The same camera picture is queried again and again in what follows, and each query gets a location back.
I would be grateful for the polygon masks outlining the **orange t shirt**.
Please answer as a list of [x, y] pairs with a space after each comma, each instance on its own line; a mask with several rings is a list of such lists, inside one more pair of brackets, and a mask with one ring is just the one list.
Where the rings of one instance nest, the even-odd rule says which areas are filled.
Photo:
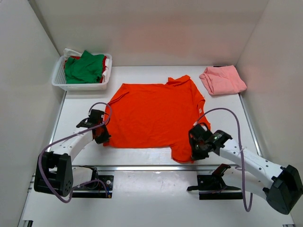
[[188, 132], [194, 122], [210, 122], [205, 98], [190, 76], [168, 78], [166, 84], [122, 84], [105, 109], [111, 114], [105, 146], [171, 149], [173, 160], [192, 160]]

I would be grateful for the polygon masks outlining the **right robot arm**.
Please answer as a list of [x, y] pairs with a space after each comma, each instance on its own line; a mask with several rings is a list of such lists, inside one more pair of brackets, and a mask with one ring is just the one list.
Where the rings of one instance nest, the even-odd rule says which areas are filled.
[[188, 137], [193, 160], [205, 159], [213, 152], [235, 164], [221, 164], [210, 175], [198, 175], [198, 185], [188, 187], [188, 191], [199, 190], [202, 199], [215, 199], [216, 193], [238, 188], [263, 198], [274, 210], [288, 215], [302, 196], [303, 183], [295, 167], [283, 167], [240, 148], [222, 130], [212, 133], [196, 125]]

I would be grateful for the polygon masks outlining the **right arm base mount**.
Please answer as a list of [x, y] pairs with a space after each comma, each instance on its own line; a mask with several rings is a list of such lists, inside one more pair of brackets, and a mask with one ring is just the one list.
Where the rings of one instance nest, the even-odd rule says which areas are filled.
[[232, 167], [221, 164], [211, 174], [198, 174], [197, 185], [189, 186], [187, 192], [198, 191], [200, 200], [242, 200], [241, 186], [232, 186], [223, 179]]

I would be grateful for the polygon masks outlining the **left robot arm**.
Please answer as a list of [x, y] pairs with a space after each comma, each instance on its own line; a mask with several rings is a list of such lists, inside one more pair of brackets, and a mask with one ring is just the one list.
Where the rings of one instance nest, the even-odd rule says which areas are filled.
[[109, 142], [109, 120], [108, 113], [91, 109], [88, 117], [76, 125], [72, 137], [61, 139], [54, 149], [44, 151], [38, 158], [34, 190], [54, 194], [61, 199], [71, 196], [76, 187], [94, 189], [101, 184], [104, 190], [107, 190], [105, 184], [99, 180], [97, 168], [87, 165], [73, 167], [72, 163], [91, 142]]

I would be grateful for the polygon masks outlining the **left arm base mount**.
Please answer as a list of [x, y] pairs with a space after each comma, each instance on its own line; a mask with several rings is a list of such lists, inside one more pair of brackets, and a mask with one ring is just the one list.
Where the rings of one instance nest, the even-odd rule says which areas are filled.
[[114, 172], [104, 172], [93, 166], [78, 166], [72, 169], [72, 173], [73, 198], [112, 198]]

